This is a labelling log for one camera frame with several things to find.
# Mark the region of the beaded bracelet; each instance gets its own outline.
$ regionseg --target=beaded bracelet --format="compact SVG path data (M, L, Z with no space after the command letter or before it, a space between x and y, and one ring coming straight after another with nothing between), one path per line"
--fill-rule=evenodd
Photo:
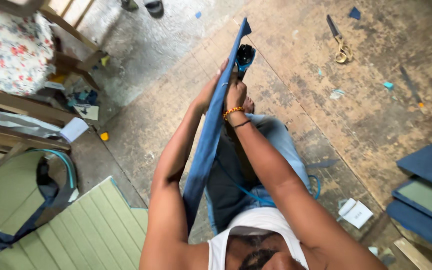
M227 118L226 118L226 116L228 115L228 114L231 114L231 113L233 113L233 112L238 112L238 111L244 111L244 108L243 107L234 107L234 108L232 108L232 109L228 109L224 114L223 114L223 118L224 118L224 120L228 120Z

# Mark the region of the white tank top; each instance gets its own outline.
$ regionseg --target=white tank top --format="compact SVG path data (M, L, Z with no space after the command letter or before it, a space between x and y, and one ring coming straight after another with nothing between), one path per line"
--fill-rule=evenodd
M260 207L238 214L227 229L208 240L209 270L224 270L226 262L226 245L230 235L261 235L268 231L283 236L291 256L296 258L302 266L309 269L300 241L296 238L290 225L277 208Z

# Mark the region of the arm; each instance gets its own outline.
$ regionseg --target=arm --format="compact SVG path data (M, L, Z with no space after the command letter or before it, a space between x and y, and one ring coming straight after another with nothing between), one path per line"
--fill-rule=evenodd
M241 106L245 97L246 86L233 80L228 86L225 106ZM231 126L247 120L240 111L228 115ZM237 127L235 132L256 175L294 234L305 246L318 249L328 258L328 269L386 269L376 256L356 242L316 202L291 165L254 125L245 124Z
M207 111L225 61L217 74L206 84L201 93L189 105L188 111L168 144L161 153L151 183L149 220L146 239L141 253L140 269L191 269L189 264L198 260L185 260L188 254L207 250L188 244L188 228L179 182L188 161L196 130L203 113Z

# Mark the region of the hand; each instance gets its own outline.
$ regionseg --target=hand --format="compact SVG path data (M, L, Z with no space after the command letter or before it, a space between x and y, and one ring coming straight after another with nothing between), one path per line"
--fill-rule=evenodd
M224 110L243 106L246 99L246 84L238 79L238 73L232 72L224 97Z
M206 114L209 108L209 103L211 103L211 99L213 98L213 94L216 90L216 86L218 84L219 78L223 71L226 70L228 66L229 59L226 58L224 62L219 67L218 71L216 71L216 75L201 89L199 95L195 98L194 102L197 104L199 108L201 108L202 112Z

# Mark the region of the blue upholstery fabric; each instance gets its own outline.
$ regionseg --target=blue upholstery fabric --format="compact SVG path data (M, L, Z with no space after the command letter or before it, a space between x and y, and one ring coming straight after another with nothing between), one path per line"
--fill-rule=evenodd
M199 203L203 197L209 172L216 155L219 135L223 125L223 118L221 117L223 101L231 70L236 62L236 52L240 46L241 38L250 33L251 28L246 18L244 18L236 40L234 41L233 48L231 49L231 53L229 54L228 65L219 78L209 109L206 113L206 120L202 127L201 137L199 138L183 191L184 208L186 210L186 219L188 222L188 234L195 223L196 212L198 211Z

